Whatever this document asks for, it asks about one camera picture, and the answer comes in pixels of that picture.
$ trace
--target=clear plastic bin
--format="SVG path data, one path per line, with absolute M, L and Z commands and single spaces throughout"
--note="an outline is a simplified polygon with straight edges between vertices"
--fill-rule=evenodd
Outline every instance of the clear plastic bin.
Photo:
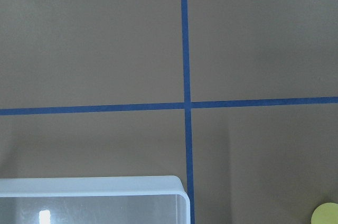
M 176 176 L 0 179 L 0 223 L 190 224 Z

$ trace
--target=blue painter's tape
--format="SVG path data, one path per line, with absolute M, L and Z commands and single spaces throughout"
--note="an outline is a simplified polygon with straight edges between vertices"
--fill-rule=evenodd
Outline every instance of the blue painter's tape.
M 233 101 L 194 101 L 192 108 L 226 108 L 248 106 L 277 106 L 277 105 L 302 105 L 302 104 L 336 104 L 338 97 L 310 97 L 288 99 L 261 99 L 261 100 L 233 100 Z
M 121 104 L 121 105 L 0 109 L 0 116 L 134 111 L 134 110 L 161 110 L 161 109 L 184 109 L 184 103 L 183 102 L 169 102 L 169 103 L 159 103 L 159 104 Z
M 181 13 L 182 13 L 183 81 L 184 81 L 184 111 L 185 111 L 185 152 L 186 152 L 186 175 L 187 175 L 187 190 L 188 190 L 187 193 L 190 199 L 191 224 L 195 224 L 190 62 L 189 62 L 189 25 L 188 25 L 187 0 L 181 0 Z
M 191 102 L 191 95 L 190 95 L 189 26 L 188 26 L 187 0 L 181 0 L 181 13 L 182 13 L 184 102 L 188 104 Z
M 194 200 L 194 174 L 193 174 L 193 151 L 192 151 L 192 125 L 191 109 L 185 109 L 185 156 L 187 193 L 190 199 L 191 224 L 195 223 L 195 200 Z

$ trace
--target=yellow circle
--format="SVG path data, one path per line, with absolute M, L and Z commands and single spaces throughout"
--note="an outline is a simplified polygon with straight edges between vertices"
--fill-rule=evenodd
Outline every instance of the yellow circle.
M 321 204 L 313 212 L 311 224 L 338 224 L 338 204 Z

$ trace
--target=blue tape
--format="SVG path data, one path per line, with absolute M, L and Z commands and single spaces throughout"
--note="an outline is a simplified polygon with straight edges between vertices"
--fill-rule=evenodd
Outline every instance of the blue tape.
M 189 62 L 189 25 L 188 2 L 181 0 L 182 13 L 182 46 L 183 46 L 183 81 L 184 81 L 184 121 L 185 121 L 185 156 L 187 193 L 190 199 L 191 224 L 195 224 L 193 149 L 191 125 L 191 94 L 190 94 L 190 62 Z
M 159 104 L 121 104 L 121 105 L 0 109 L 0 116 L 60 114 L 60 113 L 90 113 L 90 112 L 109 112 L 109 111 L 160 110 L 160 109 L 184 109 L 184 103 L 183 102 L 169 102 L 169 103 L 159 103 Z
M 286 99 L 259 99 L 259 100 L 233 100 L 233 101 L 195 101 L 192 108 L 226 108 L 248 106 L 277 106 L 277 105 L 302 105 L 302 104 L 336 104 L 338 97 L 310 97 Z

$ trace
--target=yellow disc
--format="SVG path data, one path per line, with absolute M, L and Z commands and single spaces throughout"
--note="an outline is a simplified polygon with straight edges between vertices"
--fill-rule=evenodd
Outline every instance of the yellow disc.
M 321 204 L 313 212 L 311 224 L 338 224 L 338 204 Z

